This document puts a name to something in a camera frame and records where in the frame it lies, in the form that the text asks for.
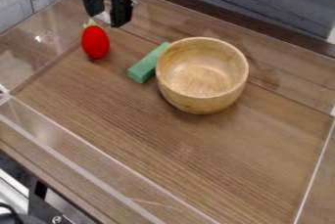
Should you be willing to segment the wooden bowl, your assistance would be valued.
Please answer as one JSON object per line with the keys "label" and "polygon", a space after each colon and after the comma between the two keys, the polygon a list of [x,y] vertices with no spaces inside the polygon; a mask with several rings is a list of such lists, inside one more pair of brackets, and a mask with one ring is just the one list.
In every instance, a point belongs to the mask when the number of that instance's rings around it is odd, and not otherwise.
{"label": "wooden bowl", "polygon": [[157,85],[165,100],[193,114],[229,108],[242,95],[249,72],[241,50],[210,37],[174,41],[155,64]]}

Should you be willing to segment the green rectangular block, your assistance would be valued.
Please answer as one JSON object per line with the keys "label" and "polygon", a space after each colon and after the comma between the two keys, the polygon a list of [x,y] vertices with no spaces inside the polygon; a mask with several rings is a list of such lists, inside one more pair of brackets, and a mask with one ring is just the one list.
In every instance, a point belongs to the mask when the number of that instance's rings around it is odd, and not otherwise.
{"label": "green rectangular block", "polygon": [[163,42],[162,44],[159,44],[127,69],[127,76],[137,83],[145,83],[154,75],[157,58],[162,51],[169,47],[169,45],[169,42]]}

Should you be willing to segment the clear acrylic tray wall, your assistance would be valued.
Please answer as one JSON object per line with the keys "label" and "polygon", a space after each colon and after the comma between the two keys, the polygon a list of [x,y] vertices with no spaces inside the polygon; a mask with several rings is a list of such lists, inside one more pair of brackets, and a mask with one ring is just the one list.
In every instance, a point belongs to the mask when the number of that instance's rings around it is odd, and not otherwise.
{"label": "clear acrylic tray wall", "polygon": [[[166,0],[139,0],[82,48],[82,0],[0,34],[0,151],[102,224],[300,224],[334,145],[335,59]],[[127,69],[163,42],[234,45],[250,72],[237,102],[193,114]]]}

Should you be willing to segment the black table leg bracket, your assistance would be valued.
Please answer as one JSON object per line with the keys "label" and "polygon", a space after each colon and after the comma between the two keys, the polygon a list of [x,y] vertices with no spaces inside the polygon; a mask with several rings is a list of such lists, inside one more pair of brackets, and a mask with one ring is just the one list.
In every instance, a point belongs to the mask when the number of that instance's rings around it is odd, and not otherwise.
{"label": "black table leg bracket", "polygon": [[28,214],[45,224],[75,224],[67,216],[45,201],[47,186],[33,180],[28,190]]}

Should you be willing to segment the red toy strawberry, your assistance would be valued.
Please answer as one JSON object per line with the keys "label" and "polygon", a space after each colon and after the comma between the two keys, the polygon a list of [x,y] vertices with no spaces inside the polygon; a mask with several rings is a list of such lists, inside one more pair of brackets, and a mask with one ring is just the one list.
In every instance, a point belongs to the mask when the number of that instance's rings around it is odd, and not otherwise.
{"label": "red toy strawberry", "polygon": [[94,19],[83,25],[82,47],[86,54],[95,60],[102,59],[110,49],[106,30]]}

